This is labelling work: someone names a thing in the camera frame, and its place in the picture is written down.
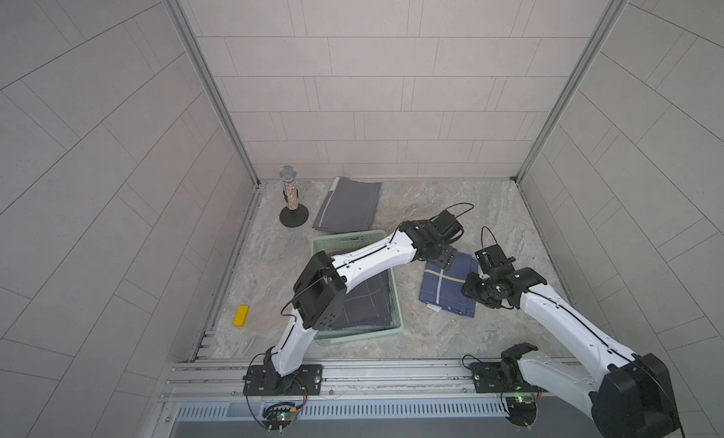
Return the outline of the blue striped pillowcase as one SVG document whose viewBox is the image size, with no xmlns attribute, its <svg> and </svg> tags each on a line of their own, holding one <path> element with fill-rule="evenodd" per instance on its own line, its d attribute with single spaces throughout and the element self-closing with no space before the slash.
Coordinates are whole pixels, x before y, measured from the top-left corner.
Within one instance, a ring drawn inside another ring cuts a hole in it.
<svg viewBox="0 0 724 438">
<path fill-rule="evenodd" d="M 469 274 L 478 273 L 478 263 L 467 253 L 458 252 L 448 269 L 427 263 L 422 277 L 419 300 L 462 317 L 475 316 L 476 301 L 463 294 L 463 285 Z"/>
</svg>

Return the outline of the dark grey checked pillowcase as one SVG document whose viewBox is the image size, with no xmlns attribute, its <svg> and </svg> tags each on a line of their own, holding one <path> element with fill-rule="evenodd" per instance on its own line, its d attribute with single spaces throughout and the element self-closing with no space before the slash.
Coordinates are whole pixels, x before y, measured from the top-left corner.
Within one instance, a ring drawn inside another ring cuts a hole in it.
<svg viewBox="0 0 724 438">
<path fill-rule="evenodd" d="M 392 324 L 390 272 L 385 271 L 360 283 L 349 293 L 332 330 L 384 330 Z"/>
</svg>

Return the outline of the mint green plastic basket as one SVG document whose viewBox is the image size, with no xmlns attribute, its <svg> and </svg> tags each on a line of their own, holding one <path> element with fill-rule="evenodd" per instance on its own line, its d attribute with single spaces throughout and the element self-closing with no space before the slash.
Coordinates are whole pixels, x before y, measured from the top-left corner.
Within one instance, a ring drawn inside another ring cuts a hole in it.
<svg viewBox="0 0 724 438">
<path fill-rule="evenodd" d="M 312 240 L 311 252 L 315 254 L 319 251 L 325 251 L 330 257 L 345 254 L 352 251 L 367 247 L 372 243 L 383 240 L 387 237 L 382 230 L 351 232 L 350 234 L 334 234 L 327 236 L 318 236 Z M 392 306 L 392 324 L 384 330 L 321 330 L 317 333 L 314 340 L 323 346 L 347 343 L 361 339 L 371 339 L 396 334 L 403 330 L 402 313 L 399 307 L 397 288 L 394 275 L 390 272 L 390 300 Z"/>
</svg>

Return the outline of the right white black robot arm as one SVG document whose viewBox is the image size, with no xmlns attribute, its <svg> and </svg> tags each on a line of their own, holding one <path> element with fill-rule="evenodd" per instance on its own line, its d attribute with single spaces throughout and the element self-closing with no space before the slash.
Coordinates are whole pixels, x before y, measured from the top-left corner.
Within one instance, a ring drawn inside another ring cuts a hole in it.
<svg viewBox="0 0 724 438">
<path fill-rule="evenodd" d="M 482 270 L 468 275 L 463 294 L 489 309 L 513 308 L 533 317 L 581 364 L 571 368 L 521 343 L 501 355 L 500 380 L 509 391 L 533 386 L 590 417 L 604 437 L 665 437 L 682 428 L 666 364 L 618 343 L 569 305 L 529 267 L 498 245 L 475 254 Z"/>
</svg>

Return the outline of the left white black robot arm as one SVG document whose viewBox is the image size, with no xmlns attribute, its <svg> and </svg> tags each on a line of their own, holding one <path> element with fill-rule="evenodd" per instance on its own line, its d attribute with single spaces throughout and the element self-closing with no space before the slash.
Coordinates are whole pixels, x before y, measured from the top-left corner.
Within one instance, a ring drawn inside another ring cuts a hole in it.
<svg viewBox="0 0 724 438">
<path fill-rule="evenodd" d="M 357 251 L 329 256 L 314 254 L 297 279 L 288 326 L 264 362 L 280 377 L 296 373 L 315 335 L 341 314 L 348 293 L 395 266 L 415 261 L 448 269 L 453 247 L 465 231 L 457 217 L 444 210 L 425 220 L 402 222 L 389 236 Z"/>
</svg>

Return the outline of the plain grey folded pillowcase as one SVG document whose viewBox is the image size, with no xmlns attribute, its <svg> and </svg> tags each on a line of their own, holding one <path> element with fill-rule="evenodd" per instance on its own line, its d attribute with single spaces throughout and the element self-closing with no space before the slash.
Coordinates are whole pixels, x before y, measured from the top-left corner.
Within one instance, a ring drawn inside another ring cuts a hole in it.
<svg viewBox="0 0 724 438">
<path fill-rule="evenodd" d="M 329 234 L 363 232 L 371 228 L 382 183 L 337 177 L 328 191 L 313 228 Z"/>
</svg>

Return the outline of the right green circuit board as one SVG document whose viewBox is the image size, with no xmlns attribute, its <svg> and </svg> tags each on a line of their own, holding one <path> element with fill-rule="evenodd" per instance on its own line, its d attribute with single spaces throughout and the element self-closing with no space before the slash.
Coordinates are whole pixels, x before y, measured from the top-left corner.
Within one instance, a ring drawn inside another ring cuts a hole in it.
<svg viewBox="0 0 724 438">
<path fill-rule="evenodd" d="M 518 428 L 531 429 L 537 420 L 537 403 L 522 396 L 504 397 L 507 420 Z"/>
</svg>

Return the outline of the green circuit board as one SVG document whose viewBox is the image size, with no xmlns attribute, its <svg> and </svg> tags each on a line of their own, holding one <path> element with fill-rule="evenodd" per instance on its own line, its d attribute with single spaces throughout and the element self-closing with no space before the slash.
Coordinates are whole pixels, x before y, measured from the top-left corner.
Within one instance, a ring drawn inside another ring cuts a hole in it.
<svg viewBox="0 0 724 438">
<path fill-rule="evenodd" d="M 262 413 L 262 425 L 271 434 L 275 430 L 282 434 L 299 416 L 303 405 L 294 402 L 278 402 L 267 407 Z"/>
<path fill-rule="evenodd" d="M 537 403 L 522 396 L 504 397 L 507 420 L 518 428 L 531 429 L 537 420 Z"/>
</svg>

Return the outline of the yellow rectangular block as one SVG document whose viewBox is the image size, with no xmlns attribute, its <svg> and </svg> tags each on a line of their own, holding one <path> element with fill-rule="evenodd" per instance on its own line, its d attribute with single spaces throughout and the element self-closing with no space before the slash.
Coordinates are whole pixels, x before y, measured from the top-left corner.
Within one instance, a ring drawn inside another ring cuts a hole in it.
<svg viewBox="0 0 724 438">
<path fill-rule="evenodd" d="M 248 314 L 249 314 L 250 306 L 249 305 L 240 305 L 232 320 L 232 326 L 236 328 L 242 328 L 245 326 Z"/>
</svg>

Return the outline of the left green circuit board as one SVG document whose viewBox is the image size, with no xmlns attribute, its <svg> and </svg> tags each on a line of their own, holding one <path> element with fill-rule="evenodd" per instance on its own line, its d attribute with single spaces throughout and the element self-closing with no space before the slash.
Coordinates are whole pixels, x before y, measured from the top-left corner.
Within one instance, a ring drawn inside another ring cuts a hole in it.
<svg viewBox="0 0 724 438">
<path fill-rule="evenodd" d="M 282 434 L 299 416 L 303 405 L 294 402 L 278 402 L 267 407 L 262 413 L 262 425 L 271 434 L 275 430 Z"/>
</svg>

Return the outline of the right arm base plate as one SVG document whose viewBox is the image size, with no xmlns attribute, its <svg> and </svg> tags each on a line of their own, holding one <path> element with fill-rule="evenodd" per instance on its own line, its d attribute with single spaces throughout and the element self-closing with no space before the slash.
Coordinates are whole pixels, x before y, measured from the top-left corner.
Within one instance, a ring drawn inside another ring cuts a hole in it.
<svg viewBox="0 0 724 438">
<path fill-rule="evenodd" d="M 509 381 L 501 370 L 499 362 L 473 362 L 468 364 L 476 394 L 523 393 L 537 395 L 543 392 L 539 387 L 524 381 Z"/>
</svg>

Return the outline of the aluminium mounting rail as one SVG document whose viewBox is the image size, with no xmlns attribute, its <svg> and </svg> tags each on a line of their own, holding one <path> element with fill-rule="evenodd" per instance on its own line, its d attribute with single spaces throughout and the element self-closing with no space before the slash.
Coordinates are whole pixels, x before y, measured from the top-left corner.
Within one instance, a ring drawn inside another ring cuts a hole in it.
<svg viewBox="0 0 724 438">
<path fill-rule="evenodd" d="M 468 364 L 499 362 L 509 381 L 524 381 L 543 390 L 537 395 L 521 393 L 476 394 Z M 629 364 L 628 359 L 606 351 L 591 368 L 571 358 L 551 358 L 541 351 L 524 354 L 506 363 L 498 359 L 400 359 L 400 360 L 311 360 L 321 364 L 322 383 L 318 396 L 247 397 L 244 381 L 250 366 L 261 362 L 219 361 L 178 364 L 173 367 L 160 397 L 165 401 L 252 400 L 273 403 L 286 400 L 382 400 L 383 398 L 504 398 L 564 395 L 573 400 L 588 400 L 600 388 L 612 369 Z"/>
</svg>

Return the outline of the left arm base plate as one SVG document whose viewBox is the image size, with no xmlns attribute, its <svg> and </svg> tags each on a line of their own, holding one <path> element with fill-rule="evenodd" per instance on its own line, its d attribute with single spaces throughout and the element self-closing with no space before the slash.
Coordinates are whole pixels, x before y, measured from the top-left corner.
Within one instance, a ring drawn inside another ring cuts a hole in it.
<svg viewBox="0 0 724 438">
<path fill-rule="evenodd" d="M 295 372 L 280 376 L 273 366 L 250 366 L 242 378 L 247 397 L 318 396 L 321 392 L 321 364 L 303 364 Z"/>
</svg>

